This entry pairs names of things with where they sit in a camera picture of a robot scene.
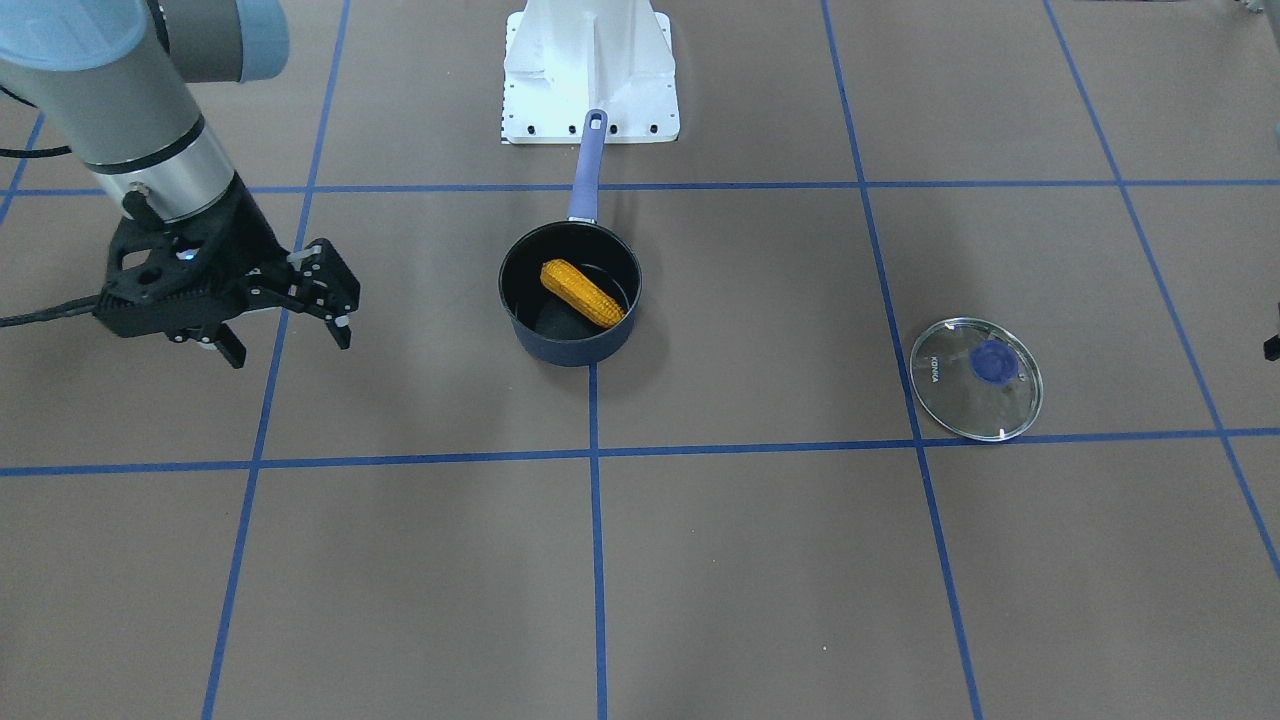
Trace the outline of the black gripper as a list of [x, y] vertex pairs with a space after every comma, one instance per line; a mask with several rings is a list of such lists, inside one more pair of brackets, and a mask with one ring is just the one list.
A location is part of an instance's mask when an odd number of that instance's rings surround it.
[[[288, 256], [246, 188], [233, 174], [225, 193], [186, 220], [186, 234], [200, 242], [189, 288], [197, 322], [227, 322], [243, 313], [284, 307], [321, 319], [340, 350], [352, 343], [351, 315], [362, 286], [328, 238], [316, 238]], [[227, 323], [201, 327], [196, 341], [242, 369], [247, 348]]]

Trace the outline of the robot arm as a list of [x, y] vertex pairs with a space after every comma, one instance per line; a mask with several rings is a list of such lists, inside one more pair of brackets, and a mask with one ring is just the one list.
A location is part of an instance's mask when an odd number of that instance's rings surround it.
[[41, 110], [120, 214], [101, 290], [4, 327], [90, 314], [113, 334], [246, 350], [230, 322], [280, 307], [339, 348], [361, 286], [332, 242], [285, 250], [189, 87], [279, 76], [276, 1], [5, 1], [3, 92]]

